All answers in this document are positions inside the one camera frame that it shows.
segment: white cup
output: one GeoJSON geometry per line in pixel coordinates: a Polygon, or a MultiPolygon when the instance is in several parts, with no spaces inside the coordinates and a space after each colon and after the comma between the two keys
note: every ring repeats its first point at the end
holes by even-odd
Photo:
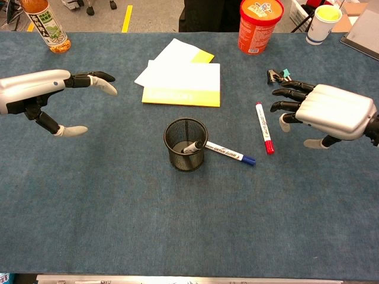
{"type": "Polygon", "coordinates": [[[322,44],[341,18],[342,12],[339,8],[331,5],[318,6],[314,12],[314,17],[307,33],[307,42],[314,46],[322,44]]]}

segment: red marker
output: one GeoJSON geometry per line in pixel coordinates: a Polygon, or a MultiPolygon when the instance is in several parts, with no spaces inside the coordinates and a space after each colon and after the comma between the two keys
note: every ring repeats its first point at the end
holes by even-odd
{"type": "Polygon", "coordinates": [[[261,125],[261,130],[263,134],[263,139],[265,140],[267,155],[272,155],[275,153],[274,145],[271,141],[270,133],[268,132],[267,122],[265,114],[263,112],[262,103],[257,102],[255,105],[256,113],[258,114],[259,123],[261,125]]]}

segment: marker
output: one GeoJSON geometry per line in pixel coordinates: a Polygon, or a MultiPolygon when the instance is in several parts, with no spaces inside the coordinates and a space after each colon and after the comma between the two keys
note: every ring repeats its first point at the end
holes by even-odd
{"type": "MultiPolygon", "coordinates": [[[[220,154],[223,154],[225,156],[231,157],[231,158],[236,159],[238,161],[244,162],[244,163],[249,164],[251,166],[255,165],[255,159],[254,158],[245,156],[245,155],[243,155],[241,153],[232,151],[232,150],[230,150],[228,148],[224,148],[224,147],[222,147],[220,145],[217,145],[217,144],[214,144],[212,142],[207,141],[207,144],[205,145],[205,147],[207,149],[216,151],[216,152],[218,152],[220,154]]],[[[195,152],[197,150],[200,150],[200,148],[201,148],[200,141],[196,141],[196,142],[193,142],[188,147],[184,148],[182,150],[182,153],[185,153],[185,154],[187,154],[187,153],[193,153],[193,152],[195,152]]]]}
{"type": "Polygon", "coordinates": [[[267,122],[265,114],[263,112],[262,103],[257,102],[255,105],[256,113],[258,114],[259,123],[261,125],[261,130],[263,134],[263,139],[265,140],[267,155],[272,155],[275,153],[274,145],[271,141],[270,133],[268,132],[267,122]]]}

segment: bottle label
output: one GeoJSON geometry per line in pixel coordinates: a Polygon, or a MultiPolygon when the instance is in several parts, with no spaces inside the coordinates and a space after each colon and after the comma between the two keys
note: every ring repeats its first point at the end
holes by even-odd
{"type": "Polygon", "coordinates": [[[59,46],[67,40],[66,33],[55,20],[50,5],[42,12],[26,13],[48,46],[59,46]]]}

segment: blue marker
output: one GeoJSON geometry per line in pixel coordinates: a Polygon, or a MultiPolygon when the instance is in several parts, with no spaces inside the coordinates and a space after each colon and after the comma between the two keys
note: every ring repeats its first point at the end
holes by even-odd
{"type": "MultiPolygon", "coordinates": [[[[191,145],[189,145],[188,147],[184,148],[182,152],[183,153],[192,153],[194,151],[200,150],[198,148],[198,146],[196,145],[196,143],[198,143],[198,141],[194,142],[191,145]]],[[[207,144],[205,145],[205,147],[207,149],[216,151],[220,154],[223,154],[225,156],[231,157],[231,158],[236,159],[238,161],[244,162],[244,163],[249,164],[251,166],[255,165],[255,159],[254,158],[245,156],[245,155],[238,153],[238,152],[235,152],[235,151],[231,151],[227,148],[224,148],[224,147],[217,145],[217,144],[214,144],[212,142],[208,141],[207,144]]]]}

